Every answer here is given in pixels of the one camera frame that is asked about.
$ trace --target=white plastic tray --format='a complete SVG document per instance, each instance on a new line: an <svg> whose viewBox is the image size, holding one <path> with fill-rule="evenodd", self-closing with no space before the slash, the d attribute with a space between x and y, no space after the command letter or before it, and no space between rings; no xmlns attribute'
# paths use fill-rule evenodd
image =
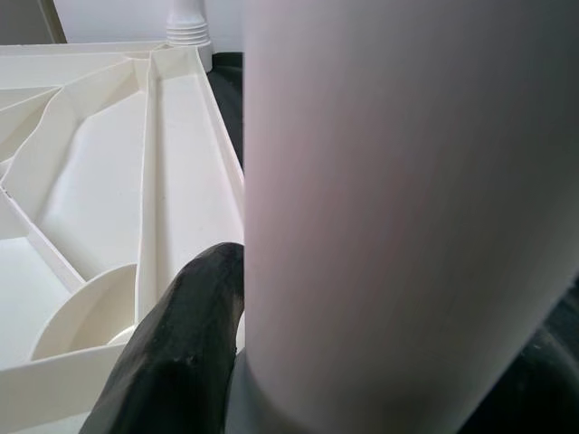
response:
<svg viewBox="0 0 579 434"><path fill-rule="evenodd" d="M0 434L77 432L177 271L243 242L196 49L82 48L0 47Z"/></svg>

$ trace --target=white plastic molding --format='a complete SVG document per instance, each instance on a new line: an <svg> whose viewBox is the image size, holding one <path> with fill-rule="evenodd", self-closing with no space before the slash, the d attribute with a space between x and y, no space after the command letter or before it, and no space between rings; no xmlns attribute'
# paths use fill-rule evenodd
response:
<svg viewBox="0 0 579 434"><path fill-rule="evenodd" d="M0 434L78 432L243 190L197 47L0 47Z"/></svg>
<svg viewBox="0 0 579 434"><path fill-rule="evenodd" d="M212 68L209 28L203 0L173 0L166 20L166 38L171 45L194 45L205 71Z"/></svg>

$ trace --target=white pipe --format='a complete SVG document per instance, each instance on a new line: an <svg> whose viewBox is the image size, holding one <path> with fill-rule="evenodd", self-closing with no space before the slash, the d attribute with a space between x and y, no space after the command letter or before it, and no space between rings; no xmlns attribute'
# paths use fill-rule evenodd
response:
<svg viewBox="0 0 579 434"><path fill-rule="evenodd" d="M228 432L455 432L579 266L576 2L247 6Z"/></svg>
<svg viewBox="0 0 579 434"><path fill-rule="evenodd" d="M210 71L211 40L203 12L203 0L173 0L166 20L166 36L172 45L196 45L205 71Z"/></svg>

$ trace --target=ribbed white post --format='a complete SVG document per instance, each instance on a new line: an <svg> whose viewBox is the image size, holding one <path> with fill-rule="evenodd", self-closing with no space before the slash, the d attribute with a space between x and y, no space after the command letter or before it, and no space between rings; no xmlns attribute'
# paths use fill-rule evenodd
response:
<svg viewBox="0 0 579 434"><path fill-rule="evenodd" d="M166 20L166 37L172 45L195 45L206 71L212 68L212 48L203 0L173 0Z"/></svg>

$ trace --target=black rubber part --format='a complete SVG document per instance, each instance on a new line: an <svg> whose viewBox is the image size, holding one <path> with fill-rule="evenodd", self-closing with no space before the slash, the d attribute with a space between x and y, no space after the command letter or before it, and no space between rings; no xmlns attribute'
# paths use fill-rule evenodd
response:
<svg viewBox="0 0 579 434"><path fill-rule="evenodd" d="M189 262L137 327L81 433L220 433L242 311L243 246Z"/></svg>

